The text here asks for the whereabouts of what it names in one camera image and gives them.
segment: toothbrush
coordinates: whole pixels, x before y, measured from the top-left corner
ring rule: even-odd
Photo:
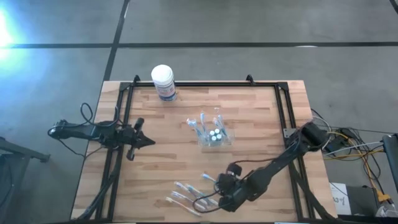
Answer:
[[[187,200],[187,201],[193,203],[193,200],[192,200],[192,199],[190,199],[190,198],[188,198],[187,196],[185,196],[185,195],[183,195],[183,194],[180,194],[180,193],[178,193],[178,192],[172,191],[172,196],[173,196],[173,197],[176,197],[176,198],[184,199],[184,200]],[[201,205],[198,204],[198,203],[196,203],[195,206],[196,206],[197,208],[199,208],[200,210],[203,210],[203,211],[206,210],[205,207],[201,206]]]
[[[206,179],[206,180],[211,180],[211,181],[213,181],[214,183],[216,182],[216,180],[215,180],[214,178],[210,177],[208,174],[202,174],[201,176],[202,176],[204,179]]]
[[[198,138],[203,138],[203,135],[202,135],[201,131],[199,130],[197,121],[195,119],[189,120],[189,118],[188,118],[187,124],[194,128],[194,130],[197,132]]]
[[[189,184],[187,184],[186,187],[187,187],[187,189],[188,189],[189,191],[195,192],[195,193],[199,194],[201,197],[206,196],[204,193],[200,192],[199,190],[195,189],[194,187],[192,187],[192,186],[189,185]],[[216,200],[211,199],[211,198],[204,198],[204,199],[206,200],[206,202],[212,203],[213,205],[218,206],[218,202],[217,202]]]
[[[177,187],[181,188],[182,190],[191,193],[195,198],[200,198],[200,196],[197,195],[197,194],[195,193],[195,191],[192,191],[192,190],[187,189],[186,186],[184,186],[184,185],[181,184],[180,182],[177,182],[177,181],[176,181],[176,182],[174,182],[174,184],[175,184]],[[204,205],[206,205],[206,206],[209,205],[209,204],[207,203],[207,201],[205,201],[204,199],[200,199],[199,202],[201,202],[202,204],[204,204]]]
[[[199,217],[201,216],[198,212],[192,210],[191,208],[186,207],[185,205],[181,204],[180,202],[178,202],[178,201],[176,201],[176,200],[173,200],[173,199],[171,199],[171,198],[169,198],[169,197],[166,197],[166,201],[168,201],[168,202],[170,202],[170,203],[176,203],[177,205],[179,205],[179,206],[185,208],[188,212],[190,212],[190,213],[192,213],[192,214],[194,214],[194,215],[196,215],[196,216],[199,216]]]
[[[206,135],[206,126],[205,126],[205,114],[201,113],[200,114],[200,122],[201,122],[201,126],[203,128],[203,133]]]
[[[217,126],[217,128],[219,128],[223,132],[223,134],[228,138],[228,135],[225,131],[223,116],[221,114],[219,114],[218,119],[214,118],[213,122]]]

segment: white paper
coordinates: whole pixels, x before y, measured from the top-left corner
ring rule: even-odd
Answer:
[[[346,185],[339,183],[329,183],[329,185],[331,189],[331,195],[335,201],[337,214],[350,215],[351,208],[349,207]]]

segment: label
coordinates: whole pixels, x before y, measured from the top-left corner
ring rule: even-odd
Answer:
[[[157,86],[155,84],[155,88],[161,100],[173,101],[177,97],[177,95],[175,94],[174,81],[171,82],[168,86]]]
[[[331,195],[335,201],[336,212],[339,215],[350,215],[351,207],[347,195],[345,184],[330,183]]]

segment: white lid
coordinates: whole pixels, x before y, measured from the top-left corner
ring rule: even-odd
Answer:
[[[167,65],[158,65],[150,73],[154,83],[168,85],[173,80],[173,70]]]

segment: black clamp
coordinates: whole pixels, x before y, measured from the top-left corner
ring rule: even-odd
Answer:
[[[249,81],[250,85],[252,86],[256,85],[256,82],[254,82],[253,77],[251,75],[247,75],[246,81]]]

